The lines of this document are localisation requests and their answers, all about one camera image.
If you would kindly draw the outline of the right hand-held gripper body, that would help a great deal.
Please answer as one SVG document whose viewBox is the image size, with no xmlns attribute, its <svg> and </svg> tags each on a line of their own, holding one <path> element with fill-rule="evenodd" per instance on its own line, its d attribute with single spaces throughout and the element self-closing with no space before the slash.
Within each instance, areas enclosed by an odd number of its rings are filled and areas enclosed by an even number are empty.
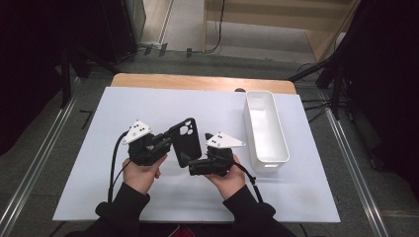
<svg viewBox="0 0 419 237">
<path fill-rule="evenodd" d="M 234 164 L 232 149 L 244 147 L 246 143 L 221 131 L 216 134 L 206 133 L 205 137 L 210 172 L 223 177 Z"/>
</svg>

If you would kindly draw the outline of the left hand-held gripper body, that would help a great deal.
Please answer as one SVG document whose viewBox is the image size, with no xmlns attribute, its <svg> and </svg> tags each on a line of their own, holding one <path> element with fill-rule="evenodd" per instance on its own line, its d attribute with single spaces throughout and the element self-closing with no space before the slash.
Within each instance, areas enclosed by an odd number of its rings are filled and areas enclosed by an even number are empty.
<svg viewBox="0 0 419 237">
<path fill-rule="evenodd" d="M 157 135 L 152 133 L 149 125 L 137 119 L 122 139 L 123 145 L 128 146 L 129 159 L 138 166 L 151 166 L 168 153 L 170 147 L 154 148 L 163 140 Z"/>
</svg>

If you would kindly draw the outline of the black phone case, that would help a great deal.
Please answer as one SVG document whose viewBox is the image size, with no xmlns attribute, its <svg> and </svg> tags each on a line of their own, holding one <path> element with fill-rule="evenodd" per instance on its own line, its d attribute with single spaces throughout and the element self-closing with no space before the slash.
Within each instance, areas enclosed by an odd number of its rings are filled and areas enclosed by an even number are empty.
<svg viewBox="0 0 419 237">
<path fill-rule="evenodd" d="M 193 118 L 186 118 L 172 126 L 168 133 L 181 168 L 187 167 L 190 161 L 197 160 L 202 156 L 198 127 Z"/>
</svg>

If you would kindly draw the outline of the white plastic storage box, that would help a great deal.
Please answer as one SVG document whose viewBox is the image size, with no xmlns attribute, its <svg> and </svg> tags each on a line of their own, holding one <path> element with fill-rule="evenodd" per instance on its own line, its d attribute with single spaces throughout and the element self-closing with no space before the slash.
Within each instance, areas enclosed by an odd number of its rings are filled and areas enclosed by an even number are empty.
<svg viewBox="0 0 419 237">
<path fill-rule="evenodd" d="M 248 91 L 243 109 L 250 163 L 254 171 L 276 172 L 290 159 L 274 95 Z"/>
</svg>

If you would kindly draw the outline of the person's left hand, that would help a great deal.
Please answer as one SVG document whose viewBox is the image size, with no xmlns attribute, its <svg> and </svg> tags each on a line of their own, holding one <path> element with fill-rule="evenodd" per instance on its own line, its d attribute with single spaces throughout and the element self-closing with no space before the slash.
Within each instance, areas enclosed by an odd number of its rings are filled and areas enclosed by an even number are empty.
<svg viewBox="0 0 419 237">
<path fill-rule="evenodd" d="M 123 162 L 124 183 L 142 195 L 146 195 L 154 180 L 160 178 L 160 166 L 167 157 L 167 154 L 163 155 L 151 166 L 138 166 L 126 158 Z"/>
</svg>

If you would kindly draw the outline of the person's right hand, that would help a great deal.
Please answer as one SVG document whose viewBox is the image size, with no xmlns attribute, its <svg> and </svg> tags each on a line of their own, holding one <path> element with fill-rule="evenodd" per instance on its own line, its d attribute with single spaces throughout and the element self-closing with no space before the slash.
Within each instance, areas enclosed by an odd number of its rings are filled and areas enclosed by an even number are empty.
<svg viewBox="0 0 419 237">
<path fill-rule="evenodd" d="M 244 172 L 235 164 L 223 177 L 218 175 L 206 175 L 206 178 L 217 188 L 224 200 L 231 198 L 246 185 Z"/>
</svg>

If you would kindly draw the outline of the white table mat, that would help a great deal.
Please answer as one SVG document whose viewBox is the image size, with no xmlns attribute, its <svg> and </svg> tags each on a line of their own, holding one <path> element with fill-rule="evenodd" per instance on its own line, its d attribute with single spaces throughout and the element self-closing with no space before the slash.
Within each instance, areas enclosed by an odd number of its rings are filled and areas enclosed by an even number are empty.
<svg viewBox="0 0 419 237">
<path fill-rule="evenodd" d="M 337 222 L 340 219 L 307 118 L 297 95 L 275 97 L 290 153 L 273 173 L 256 176 L 262 198 L 283 222 Z M 120 135 L 137 120 L 156 133 L 195 119 L 200 135 L 223 131 L 246 140 L 244 104 L 239 92 L 106 88 L 53 216 L 56 221 L 94 220 L 96 206 L 107 199 L 110 174 L 127 157 L 117 146 Z M 216 187 L 203 176 L 180 168 L 174 154 L 161 166 L 140 218 L 152 222 L 229 222 L 231 213 Z"/>
</svg>

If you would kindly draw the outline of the wooden table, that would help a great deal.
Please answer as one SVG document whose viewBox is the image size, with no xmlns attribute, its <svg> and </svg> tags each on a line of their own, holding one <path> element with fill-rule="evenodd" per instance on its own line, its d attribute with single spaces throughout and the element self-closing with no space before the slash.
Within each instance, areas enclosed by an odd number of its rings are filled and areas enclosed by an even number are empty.
<svg viewBox="0 0 419 237">
<path fill-rule="evenodd" d="M 243 89 L 270 91 L 275 94 L 296 94 L 295 86 L 290 81 L 171 74 L 119 73 L 112 80 L 111 86 L 228 92 Z"/>
</svg>

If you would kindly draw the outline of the red clothing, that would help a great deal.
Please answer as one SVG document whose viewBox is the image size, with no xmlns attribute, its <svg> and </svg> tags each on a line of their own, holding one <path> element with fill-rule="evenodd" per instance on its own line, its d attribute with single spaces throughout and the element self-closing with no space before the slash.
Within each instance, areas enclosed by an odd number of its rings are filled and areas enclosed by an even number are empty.
<svg viewBox="0 0 419 237">
<path fill-rule="evenodd" d="M 192 230 L 185 224 L 178 225 L 168 237 L 196 237 Z"/>
</svg>

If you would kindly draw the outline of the black metal stand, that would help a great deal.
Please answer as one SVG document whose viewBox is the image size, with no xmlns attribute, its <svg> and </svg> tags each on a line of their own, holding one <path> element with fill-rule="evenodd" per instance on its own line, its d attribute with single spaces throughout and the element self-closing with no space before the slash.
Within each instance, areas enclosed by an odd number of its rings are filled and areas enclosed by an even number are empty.
<svg viewBox="0 0 419 237">
<path fill-rule="evenodd" d="M 73 68 L 76 74 L 80 77 L 87 78 L 90 75 L 87 67 L 86 59 L 90 59 L 100 66 L 104 67 L 114 75 L 120 73 L 120 70 L 110 64 L 105 59 L 88 50 L 86 47 L 74 43 L 66 43 L 61 48 L 60 56 L 60 73 L 61 73 L 61 91 L 62 102 L 61 108 L 64 109 L 72 97 L 71 82 L 70 82 L 70 68 Z"/>
<path fill-rule="evenodd" d="M 344 82 L 344 69 L 338 64 L 338 59 L 335 55 L 331 55 L 326 59 L 315 63 L 300 72 L 297 72 L 297 74 L 289 77 L 288 81 L 294 83 L 318 71 L 320 71 L 320 74 L 316 80 L 316 86 L 318 89 L 326 89 L 330 84 L 333 84 L 333 92 L 332 97 L 328 102 L 328 109 L 331 110 L 333 117 L 336 120 L 339 120 L 340 116 L 338 110 L 342 85 Z"/>
</svg>

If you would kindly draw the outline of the dark cabinet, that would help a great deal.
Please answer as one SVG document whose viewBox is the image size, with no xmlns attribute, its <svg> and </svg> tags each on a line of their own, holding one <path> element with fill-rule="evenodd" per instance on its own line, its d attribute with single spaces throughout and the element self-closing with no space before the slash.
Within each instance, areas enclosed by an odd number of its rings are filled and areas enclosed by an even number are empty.
<svg viewBox="0 0 419 237">
<path fill-rule="evenodd" d="M 101 0 L 105 11 L 107 36 L 105 46 L 111 62 L 119 63 L 138 50 L 146 14 L 143 0 Z"/>
</svg>

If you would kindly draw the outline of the black curtain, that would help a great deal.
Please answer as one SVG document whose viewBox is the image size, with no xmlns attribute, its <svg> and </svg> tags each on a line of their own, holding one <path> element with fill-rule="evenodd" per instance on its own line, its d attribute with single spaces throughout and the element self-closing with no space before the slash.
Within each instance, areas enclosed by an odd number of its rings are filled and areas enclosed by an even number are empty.
<svg viewBox="0 0 419 237">
<path fill-rule="evenodd" d="M 0 0 L 0 156 L 61 93 L 66 43 L 107 57 L 101 0 Z"/>
<path fill-rule="evenodd" d="M 419 200 L 419 0 L 361 0 L 338 56 L 384 167 Z"/>
</svg>

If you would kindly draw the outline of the aluminium floor rail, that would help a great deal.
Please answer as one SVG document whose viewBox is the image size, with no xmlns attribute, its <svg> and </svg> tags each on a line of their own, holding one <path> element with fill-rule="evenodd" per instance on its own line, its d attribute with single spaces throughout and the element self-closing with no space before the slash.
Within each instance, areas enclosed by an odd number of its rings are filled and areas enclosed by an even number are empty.
<svg viewBox="0 0 419 237">
<path fill-rule="evenodd" d="M 83 83 L 83 78 L 77 77 L 73 80 L 70 87 L 73 91 L 73 95 L 70 97 L 69 102 L 64 106 L 64 108 L 60 109 L 56 113 L 52 124 L 47 129 L 47 133 L 41 137 L 42 143 L 40 144 L 36 154 L 32 157 L 31 164 L 26 170 L 25 176 L 19 182 L 19 186 L 16 190 L 11 194 L 4 211 L 1 213 L 0 237 L 9 237 L 16 220 L 24 208 L 31 191 L 33 190 L 35 183 L 37 182 L 42 169 L 47 162 L 49 154 L 53 149 L 62 128 L 68 120 Z"/>
<path fill-rule="evenodd" d="M 330 110 L 328 110 L 326 114 L 362 204 L 364 213 L 375 237 L 390 237 L 377 203 L 362 174 L 341 122 L 334 118 Z"/>
</svg>

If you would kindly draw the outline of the wooden frame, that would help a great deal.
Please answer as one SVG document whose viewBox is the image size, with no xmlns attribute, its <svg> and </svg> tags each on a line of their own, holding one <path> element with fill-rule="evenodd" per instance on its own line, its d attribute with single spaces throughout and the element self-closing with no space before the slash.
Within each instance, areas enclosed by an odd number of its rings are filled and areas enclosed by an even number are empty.
<svg viewBox="0 0 419 237">
<path fill-rule="evenodd" d="M 208 21 L 223 14 L 227 23 L 305 30 L 317 61 L 328 57 L 334 41 L 346 33 L 361 0 L 204 0 L 203 46 Z"/>
</svg>

